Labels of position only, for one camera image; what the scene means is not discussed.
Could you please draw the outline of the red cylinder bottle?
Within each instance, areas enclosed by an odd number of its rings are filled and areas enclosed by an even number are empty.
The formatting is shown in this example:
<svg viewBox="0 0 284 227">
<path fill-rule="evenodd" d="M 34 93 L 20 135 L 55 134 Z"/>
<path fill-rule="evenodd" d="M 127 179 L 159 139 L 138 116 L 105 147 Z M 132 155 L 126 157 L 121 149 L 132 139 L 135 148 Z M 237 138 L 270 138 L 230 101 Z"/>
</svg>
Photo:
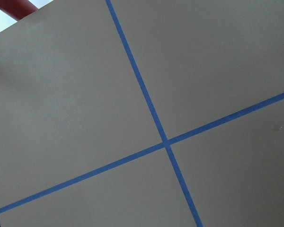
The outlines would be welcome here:
<svg viewBox="0 0 284 227">
<path fill-rule="evenodd" d="M 0 0 L 0 10 L 19 21 L 36 12 L 38 8 L 29 0 Z"/>
</svg>

